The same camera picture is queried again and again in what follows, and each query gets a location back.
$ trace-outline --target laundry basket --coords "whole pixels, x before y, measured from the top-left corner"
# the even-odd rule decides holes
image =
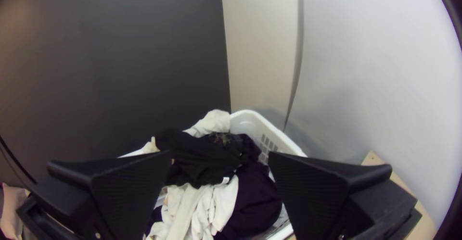
[[[277,129],[271,122],[266,120],[259,113],[252,110],[241,110],[231,114],[231,133],[247,134],[261,149],[259,160],[268,164],[268,153],[270,151],[283,152],[298,156],[306,156],[303,151],[285,135]],[[142,154],[141,150],[123,155],[133,156]],[[159,196],[157,205],[162,205],[165,198],[164,194]],[[268,231],[252,239],[283,240],[293,233],[290,221],[286,221],[280,227],[272,227]]]

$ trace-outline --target white fabric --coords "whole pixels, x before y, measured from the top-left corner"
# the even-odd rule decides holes
[[[151,153],[151,152],[160,152],[159,148],[155,145],[155,137],[151,137],[151,141],[147,142],[143,148],[141,148],[143,153]]]
[[[197,123],[184,132],[194,136],[202,137],[213,132],[226,133],[230,131],[231,117],[230,113],[222,110],[209,111],[204,118],[197,121]]]
[[[237,176],[227,185],[204,185],[199,190],[189,183],[168,187],[167,204],[161,208],[163,221],[154,223],[148,236],[156,236],[156,240],[213,240],[232,215],[238,187]]]
[[[156,240],[184,239],[196,206],[208,188],[209,185],[195,189],[187,183],[167,189],[168,203],[162,205],[162,222],[154,223],[148,236],[156,236]]]
[[[215,207],[212,225],[215,230],[221,232],[230,219],[236,204],[238,187],[239,179],[237,176],[234,176],[228,185],[215,186],[212,201],[212,205]]]
[[[26,201],[29,191],[22,188],[10,187],[6,183],[3,187],[3,210],[0,218],[0,228],[8,239],[22,240],[23,222],[16,214],[24,201]]]

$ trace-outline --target clothing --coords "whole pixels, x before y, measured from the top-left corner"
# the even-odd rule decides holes
[[[199,120],[194,126],[189,129],[184,130],[196,138],[202,137],[206,134],[213,132],[229,132],[231,127],[231,117],[230,113],[214,109],[209,111],[204,118]],[[151,138],[150,142],[147,142],[143,148],[141,148],[142,153],[151,153],[160,151],[155,144],[155,137]]]
[[[206,139],[194,138],[176,130],[164,130],[156,136],[160,150],[170,150],[175,160],[167,174],[166,185],[190,183],[193,187],[227,183],[234,171],[247,160],[239,147],[224,149]]]
[[[189,184],[172,188],[171,192],[175,193],[169,196],[168,205],[161,209],[163,221],[153,224],[148,237],[156,236],[157,240],[184,239],[196,206],[209,188],[195,189]]]
[[[234,177],[229,184],[205,185],[197,202],[191,202],[190,184],[181,187],[170,186],[167,188],[167,204],[154,209],[152,225],[148,227],[148,239],[156,236],[156,239],[187,239],[187,240],[212,240],[213,231],[223,227],[234,210],[239,186],[238,177]],[[187,230],[185,235],[178,228]]]
[[[249,163],[237,170],[239,190],[231,218],[215,240],[234,240],[268,230],[281,213],[276,185],[262,163]]]

